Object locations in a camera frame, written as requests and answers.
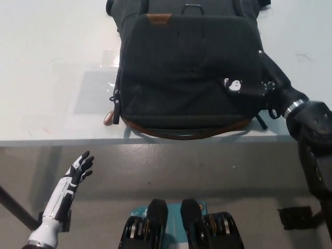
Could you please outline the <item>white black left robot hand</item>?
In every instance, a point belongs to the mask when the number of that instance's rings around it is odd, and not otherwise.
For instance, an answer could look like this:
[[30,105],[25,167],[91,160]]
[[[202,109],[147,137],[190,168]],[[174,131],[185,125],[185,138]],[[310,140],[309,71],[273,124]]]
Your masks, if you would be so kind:
[[92,174],[94,157],[86,151],[80,155],[58,181],[44,210],[43,217],[63,223],[70,211],[79,184]]

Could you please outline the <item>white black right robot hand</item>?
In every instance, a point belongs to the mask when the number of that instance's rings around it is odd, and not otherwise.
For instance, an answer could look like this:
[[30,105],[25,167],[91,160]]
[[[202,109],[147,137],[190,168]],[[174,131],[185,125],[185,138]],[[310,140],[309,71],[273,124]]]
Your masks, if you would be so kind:
[[222,80],[221,85],[238,112],[254,117],[261,110],[275,109],[284,117],[293,103],[308,100],[304,93],[291,86],[289,78],[265,52],[259,52],[259,61],[261,74],[257,77]]

